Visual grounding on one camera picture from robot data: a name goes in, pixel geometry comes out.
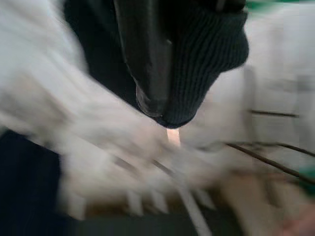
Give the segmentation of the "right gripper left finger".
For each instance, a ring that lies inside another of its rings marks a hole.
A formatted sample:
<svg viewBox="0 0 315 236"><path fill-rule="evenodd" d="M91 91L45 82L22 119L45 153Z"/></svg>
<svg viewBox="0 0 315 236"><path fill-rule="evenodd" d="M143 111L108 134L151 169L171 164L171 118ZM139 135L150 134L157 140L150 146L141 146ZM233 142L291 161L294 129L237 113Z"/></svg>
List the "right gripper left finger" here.
<svg viewBox="0 0 315 236"><path fill-rule="evenodd" d="M128 70L136 83L136 101L150 117L165 110L172 68L170 0L116 0L116 19Z"/></svg>

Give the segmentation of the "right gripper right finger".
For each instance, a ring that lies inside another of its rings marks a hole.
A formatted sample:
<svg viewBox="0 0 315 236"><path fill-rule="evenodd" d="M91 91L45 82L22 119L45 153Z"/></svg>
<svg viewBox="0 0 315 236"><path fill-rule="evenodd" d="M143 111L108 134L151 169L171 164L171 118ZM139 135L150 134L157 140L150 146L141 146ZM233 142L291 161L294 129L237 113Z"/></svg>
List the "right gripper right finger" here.
<svg viewBox="0 0 315 236"><path fill-rule="evenodd" d="M244 11L185 12L175 46L169 103L160 125L178 128L190 122L218 76L245 63L249 55L244 32L247 16Z"/></svg>

